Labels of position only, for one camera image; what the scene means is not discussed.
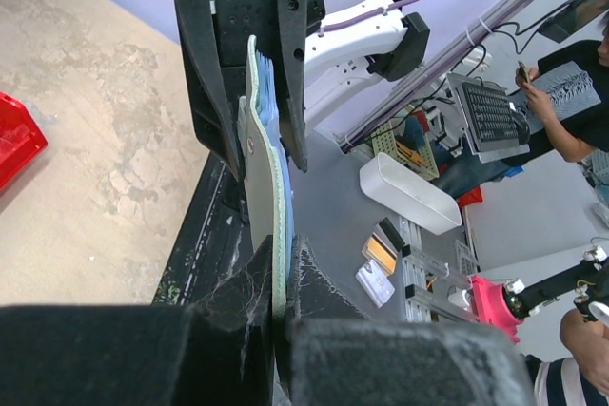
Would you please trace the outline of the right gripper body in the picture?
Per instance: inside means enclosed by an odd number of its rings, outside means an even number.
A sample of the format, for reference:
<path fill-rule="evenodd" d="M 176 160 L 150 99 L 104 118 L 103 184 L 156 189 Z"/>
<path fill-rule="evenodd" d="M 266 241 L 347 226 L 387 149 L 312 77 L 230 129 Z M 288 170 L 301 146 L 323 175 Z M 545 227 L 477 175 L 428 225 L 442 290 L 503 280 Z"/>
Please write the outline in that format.
<path fill-rule="evenodd" d="M 277 0 L 212 0 L 213 22 L 221 68 L 246 65 L 247 43 L 256 37 L 256 49 L 279 61 Z"/>

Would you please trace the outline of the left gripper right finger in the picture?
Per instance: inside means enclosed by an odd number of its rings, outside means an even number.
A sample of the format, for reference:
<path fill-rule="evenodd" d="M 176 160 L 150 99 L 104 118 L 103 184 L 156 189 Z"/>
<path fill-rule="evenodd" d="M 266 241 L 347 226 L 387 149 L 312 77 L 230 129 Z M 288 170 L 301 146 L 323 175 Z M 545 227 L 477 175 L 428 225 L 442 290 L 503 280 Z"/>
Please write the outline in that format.
<path fill-rule="evenodd" d="M 283 388 L 294 405 L 533 405 L 522 356 L 469 322 L 368 319 L 318 266 L 307 238 L 291 252 Z"/>

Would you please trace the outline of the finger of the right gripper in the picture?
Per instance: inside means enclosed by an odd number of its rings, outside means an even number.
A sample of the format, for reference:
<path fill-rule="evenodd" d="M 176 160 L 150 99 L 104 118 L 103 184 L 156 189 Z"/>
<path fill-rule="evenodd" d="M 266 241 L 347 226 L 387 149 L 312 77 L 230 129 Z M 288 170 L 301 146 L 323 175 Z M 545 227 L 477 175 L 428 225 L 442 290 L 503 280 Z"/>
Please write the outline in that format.
<path fill-rule="evenodd" d="M 211 0 L 174 0 L 174 6 L 194 133 L 240 182 L 244 157 L 220 65 Z"/>
<path fill-rule="evenodd" d="M 295 166 L 308 168 L 305 140 L 306 0 L 275 0 L 279 45 L 275 82 L 283 144 Z"/>

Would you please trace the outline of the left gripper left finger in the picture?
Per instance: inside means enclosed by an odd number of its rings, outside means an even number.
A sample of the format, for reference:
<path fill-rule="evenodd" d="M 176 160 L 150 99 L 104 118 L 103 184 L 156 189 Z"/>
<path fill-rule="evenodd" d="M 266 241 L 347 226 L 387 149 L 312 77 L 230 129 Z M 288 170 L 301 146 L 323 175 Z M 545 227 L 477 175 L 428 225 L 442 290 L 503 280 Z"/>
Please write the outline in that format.
<path fill-rule="evenodd" d="M 268 405 L 271 239 L 190 305 L 1 311 L 5 405 Z"/>

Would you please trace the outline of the green card holder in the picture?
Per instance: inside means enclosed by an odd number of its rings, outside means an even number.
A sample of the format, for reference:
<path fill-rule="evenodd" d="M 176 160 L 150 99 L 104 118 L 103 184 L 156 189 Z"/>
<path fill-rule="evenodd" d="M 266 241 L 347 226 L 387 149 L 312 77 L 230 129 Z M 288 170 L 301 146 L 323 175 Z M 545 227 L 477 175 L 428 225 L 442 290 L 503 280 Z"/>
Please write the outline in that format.
<path fill-rule="evenodd" d="M 271 238 L 272 315 L 280 320 L 287 305 L 287 279 L 293 238 L 291 184 L 281 142 L 274 67 L 246 43 L 246 93 L 239 99 L 238 135 L 244 155 L 245 191 L 253 246 Z"/>

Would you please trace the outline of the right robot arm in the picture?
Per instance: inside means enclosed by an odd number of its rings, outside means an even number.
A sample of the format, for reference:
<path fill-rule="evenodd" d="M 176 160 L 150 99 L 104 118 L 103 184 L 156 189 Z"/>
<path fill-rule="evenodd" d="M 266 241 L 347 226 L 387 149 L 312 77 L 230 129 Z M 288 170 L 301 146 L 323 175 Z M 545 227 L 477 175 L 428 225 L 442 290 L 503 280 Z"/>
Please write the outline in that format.
<path fill-rule="evenodd" d="M 247 43 L 270 59 L 280 143 L 300 169 L 306 135 L 350 99 L 423 60 L 430 31 L 409 0 L 363 0 L 327 13 L 324 0 L 174 0 L 197 139 L 242 181 L 238 130 Z"/>

